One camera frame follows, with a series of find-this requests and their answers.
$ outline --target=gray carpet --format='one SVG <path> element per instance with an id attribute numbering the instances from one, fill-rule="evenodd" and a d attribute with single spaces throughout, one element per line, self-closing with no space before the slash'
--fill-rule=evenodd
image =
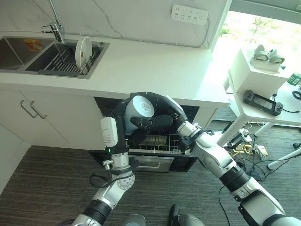
<path id="1" fill-rule="evenodd" d="M 218 130 L 226 122 L 213 121 L 210 129 Z M 252 132 L 259 128 L 253 125 Z M 300 142 L 296 128 L 273 127 L 256 139 L 265 145 L 269 159 L 293 151 L 292 143 Z M 266 172 L 264 163 L 261 166 Z M 81 150 L 32 147 L 26 153 L 0 196 L 0 222 L 5 226 L 54 226 L 80 214 L 97 189 L 88 183 L 88 176 L 104 170 Z M 277 172 L 260 182 L 283 205 L 288 215 L 301 218 L 301 157 L 292 159 Z M 196 162 L 187 173 L 135 173 L 134 186 L 128 190 L 110 214 L 105 225 L 118 226 L 130 213 L 146 217 L 149 226 L 165 226 L 172 204 L 182 212 L 199 217 L 206 226 L 226 226 L 226 218 L 218 202 L 221 183 Z M 232 226 L 246 226 L 226 189 L 221 192 Z"/>
<path id="2" fill-rule="evenodd" d="M 214 116 L 215 120 L 235 121 L 237 116 L 233 113 L 230 107 L 220 108 Z"/>

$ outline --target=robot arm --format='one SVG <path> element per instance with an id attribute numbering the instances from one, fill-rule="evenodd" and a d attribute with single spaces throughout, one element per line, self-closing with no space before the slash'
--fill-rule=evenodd
<path id="1" fill-rule="evenodd" d="M 127 104 L 137 95 L 147 98 L 153 104 L 155 115 L 147 119 L 130 118 L 138 130 L 127 137 L 124 114 Z M 98 190 L 84 212 L 73 222 L 73 226 L 101 226 L 105 222 L 124 192 L 135 181 L 132 169 L 137 162 L 129 161 L 128 143 L 131 141 L 138 144 L 149 131 L 171 126 L 186 146 L 192 144 L 192 149 L 200 153 L 205 167 L 218 177 L 234 199 L 240 202 L 238 209 L 249 225 L 301 225 L 298 219 L 287 217 L 280 203 L 254 178 L 249 177 L 225 149 L 212 142 L 199 125 L 189 123 L 183 109 L 170 97 L 150 92 L 132 93 L 109 117 L 101 120 L 101 125 L 107 150 L 111 154 L 111 160 L 103 162 L 111 174 L 111 182 L 107 187 Z"/>
<path id="2" fill-rule="evenodd" d="M 184 122 L 177 133 L 193 142 L 192 150 L 240 202 L 238 210 L 250 226 L 300 226 L 301 221 L 287 217 L 280 203 L 254 178 L 249 177 L 230 157 L 228 152 L 210 140 L 198 125 Z"/>

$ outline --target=cabinet handle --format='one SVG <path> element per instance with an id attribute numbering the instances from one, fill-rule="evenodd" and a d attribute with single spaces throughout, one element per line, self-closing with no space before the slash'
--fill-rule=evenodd
<path id="1" fill-rule="evenodd" d="M 37 115 L 38 115 L 39 117 L 41 117 L 41 119 L 46 119 L 47 115 L 45 114 L 45 115 L 43 116 L 42 113 L 39 112 L 38 109 L 37 109 L 35 106 L 33 106 L 33 103 L 34 103 L 34 101 L 31 101 L 31 102 L 30 102 L 30 107 L 32 108 L 32 110 L 34 110 L 34 111 L 37 113 Z"/>
<path id="2" fill-rule="evenodd" d="M 20 101 L 20 106 L 21 106 L 21 108 L 23 108 L 23 110 L 26 111 L 33 119 L 36 118 L 36 117 L 38 116 L 38 114 L 32 115 L 32 114 L 31 114 L 31 113 L 23 106 L 23 102 L 24 102 L 24 100 L 21 100 L 21 101 Z"/>

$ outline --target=green can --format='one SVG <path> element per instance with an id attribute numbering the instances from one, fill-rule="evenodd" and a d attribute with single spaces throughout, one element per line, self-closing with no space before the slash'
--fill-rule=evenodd
<path id="1" fill-rule="evenodd" d="M 301 75 L 299 73 L 292 74 L 287 80 L 287 82 L 293 86 L 297 85 L 300 81 L 301 81 Z"/>

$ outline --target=dishwasher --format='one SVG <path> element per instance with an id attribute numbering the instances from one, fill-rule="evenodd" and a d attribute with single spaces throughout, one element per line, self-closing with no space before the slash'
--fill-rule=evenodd
<path id="1" fill-rule="evenodd" d="M 94 98 L 104 117 L 121 101 L 120 99 L 104 97 Z M 181 107 L 184 109 L 189 122 L 192 122 L 199 107 L 186 105 Z M 146 139 L 138 146 L 130 146 L 128 154 L 139 160 L 140 166 L 135 171 L 187 172 L 198 157 L 192 155 L 190 149 L 182 152 L 179 144 L 180 137 L 177 134 L 162 130 L 148 134 Z M 110 155 L 105 150 L 89 151 L 89 153 L 101 166 L 104 160 L 110 159 Z"/>

